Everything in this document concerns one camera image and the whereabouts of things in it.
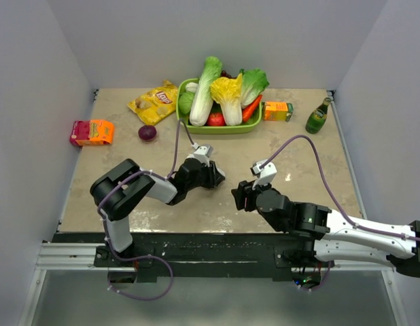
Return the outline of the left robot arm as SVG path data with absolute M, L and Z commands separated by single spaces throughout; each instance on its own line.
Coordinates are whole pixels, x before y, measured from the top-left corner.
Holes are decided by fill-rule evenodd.
M 117 266 L 127 266 L 133 260 L 129 215 L 142 199 L 153 198 L 173 206 L 186 199 L 193 189 L 215 189 L 225 179 L 213 160 L 204 163 L 193 156 L 167 178 L 142 169 L 131 159 L 119 163 L 90 187 L 103 219 L 110 260 Z

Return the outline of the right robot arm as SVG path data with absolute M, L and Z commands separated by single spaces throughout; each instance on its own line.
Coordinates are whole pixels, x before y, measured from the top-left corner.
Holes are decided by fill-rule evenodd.
M 387 225 L 343 214 L 310 202 L 294 202 L 272 185 L 242 181 L 232 189 L 237 210 L 257 212 L 276 232 L 291 236 L 296 246 L 278 254 L 293 267 L 360 261 L 394 268 L 420 278 L 420 221 Z

